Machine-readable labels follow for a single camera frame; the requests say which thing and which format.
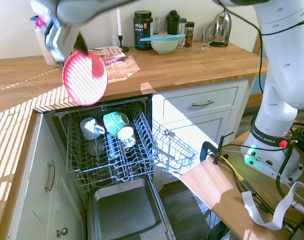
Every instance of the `green mug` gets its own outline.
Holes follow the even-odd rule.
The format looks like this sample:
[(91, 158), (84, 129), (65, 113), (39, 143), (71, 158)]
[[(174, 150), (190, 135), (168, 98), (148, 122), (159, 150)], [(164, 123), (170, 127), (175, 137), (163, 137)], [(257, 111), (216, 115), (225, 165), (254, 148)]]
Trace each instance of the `green mug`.
[(103, 121), (106, 130), (115, 138), (117, 137), (118, 132), (129, 124), (128, 117), (118, 111), (104, 115)]

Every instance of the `book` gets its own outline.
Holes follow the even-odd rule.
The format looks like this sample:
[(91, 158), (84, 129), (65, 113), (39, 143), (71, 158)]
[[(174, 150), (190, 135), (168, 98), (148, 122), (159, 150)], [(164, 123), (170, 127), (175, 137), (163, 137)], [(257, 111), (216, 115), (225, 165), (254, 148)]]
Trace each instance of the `book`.
[(123, 61), (123, 57), (125, 57), (125, 53), (118, 46), (91, 48), (89, 51), (101, 57), (105, 65), (121, 62)]

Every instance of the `white bowl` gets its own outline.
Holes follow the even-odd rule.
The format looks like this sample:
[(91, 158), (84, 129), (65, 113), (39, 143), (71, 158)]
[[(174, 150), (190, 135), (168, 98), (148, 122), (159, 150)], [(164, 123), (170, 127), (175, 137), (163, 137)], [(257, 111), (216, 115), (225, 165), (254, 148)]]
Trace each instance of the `white bowl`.
[[(170, 34), (157, 34), (153, 37), (158, 36), (171, 36)], [(175, 50), (178, 44), (178, 39), (162, 39), (162, 40), (153, 40), (151, 41), (152, 48), (159, 54), (169, 54)]]

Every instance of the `white candle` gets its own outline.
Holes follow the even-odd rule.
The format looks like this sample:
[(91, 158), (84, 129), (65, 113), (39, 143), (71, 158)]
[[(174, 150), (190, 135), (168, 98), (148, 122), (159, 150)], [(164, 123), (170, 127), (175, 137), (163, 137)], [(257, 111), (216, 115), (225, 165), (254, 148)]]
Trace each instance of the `white candle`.
[(120, 8), (119, 7), (116, 8), (116, 14), (117, 14), (117, 31), (118, 31), (118, 35), (122, 36), (121, 12), (120, 12)]

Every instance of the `white wall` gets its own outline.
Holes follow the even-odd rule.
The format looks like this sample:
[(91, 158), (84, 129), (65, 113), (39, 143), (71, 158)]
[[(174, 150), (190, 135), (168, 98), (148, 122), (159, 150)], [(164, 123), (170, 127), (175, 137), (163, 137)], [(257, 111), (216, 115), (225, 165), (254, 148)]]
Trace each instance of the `white wall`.
[[(150, 10), (153, 17), (165, 17), (177, 10), (187, 21), (195, 22), (194, 39), (200, 40), (204, 24), (209, 25), (222, 8), (211, 0), (140, 0), (121, 8), (123, 45), (133, 46), (134, 11)], [(251, 6), (233, 8), (244, 18), (257, 24)], [(29, 0), (0, 0), (0, 59), (42, 55), (29, 20), (34, 16)], [(81, 28), (89, 48), (119, 44), (117, 39), (116, 10), (97, 16)], [(242, 20), (232, 16), (230, 42), (252, 51), (257, 32)]]

